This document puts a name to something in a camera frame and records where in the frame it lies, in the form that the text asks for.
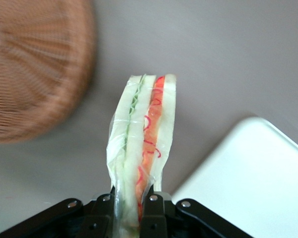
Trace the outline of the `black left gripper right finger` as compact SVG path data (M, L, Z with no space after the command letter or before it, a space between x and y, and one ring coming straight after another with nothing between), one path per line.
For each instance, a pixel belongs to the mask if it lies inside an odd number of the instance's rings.
M249 238L251 235L193 199L173 204L158 193L144 202L141 238Z

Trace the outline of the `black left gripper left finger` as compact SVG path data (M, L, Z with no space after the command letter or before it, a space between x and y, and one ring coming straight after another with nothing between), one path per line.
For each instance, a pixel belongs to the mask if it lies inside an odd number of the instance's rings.
M111 238L113 217L112 192L86 205L69 198L2 231L0 238Z

